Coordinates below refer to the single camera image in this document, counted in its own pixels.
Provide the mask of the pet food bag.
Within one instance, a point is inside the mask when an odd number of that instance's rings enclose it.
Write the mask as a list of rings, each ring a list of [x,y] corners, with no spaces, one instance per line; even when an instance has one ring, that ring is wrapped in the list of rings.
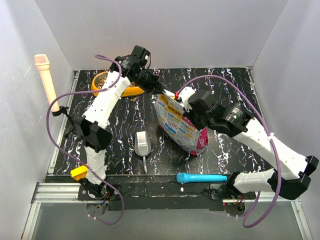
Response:
[[[192,122],[184,116],[183,103],[174,98],[175,95],[170,91],[157,95],[155,112],[158,124],[184,151],[198,156],[208,146],[208,131],[196,129]]]

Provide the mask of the metal food scoop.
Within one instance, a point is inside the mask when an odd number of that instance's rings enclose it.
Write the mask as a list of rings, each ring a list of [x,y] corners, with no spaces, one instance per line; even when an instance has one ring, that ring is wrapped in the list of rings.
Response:
[[[142,157],[144,174],[148,175],[146,158],[151,152],[151,143],[146,131],[135,133],[134,150],[138,156]]]

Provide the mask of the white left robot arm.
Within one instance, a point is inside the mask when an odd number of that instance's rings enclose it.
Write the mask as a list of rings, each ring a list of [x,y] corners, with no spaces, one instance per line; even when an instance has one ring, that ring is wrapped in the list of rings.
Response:
[[[132,53],[117,57],[110,66],[101,92],[82,116],[75,116],[73,123],[80,135],[86,153],[87,174],[80,184],[88,195],[95,200],[106,196],[107,189],[103,180],[105,173],[105,154],[112,140],[107,131],[109,117],[131,83],[150,94],[164,92],[158,77],[146,70],[151,53]]]

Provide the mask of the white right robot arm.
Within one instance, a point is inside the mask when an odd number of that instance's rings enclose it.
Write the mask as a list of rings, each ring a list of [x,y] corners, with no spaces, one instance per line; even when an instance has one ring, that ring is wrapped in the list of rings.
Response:
[[[311,174],[319,160],[290,149],[266,133],[251,112],[238,103],[220,104],[206,90],[186,87],[179,95],[185,106],[185,116],[198,129],[209,128],[246,145],[256,152],[272,169],[262,172],[234,172],[219,191],[232,199],[248,192],[275,192],[287,200],[295,200],[311,183]]]

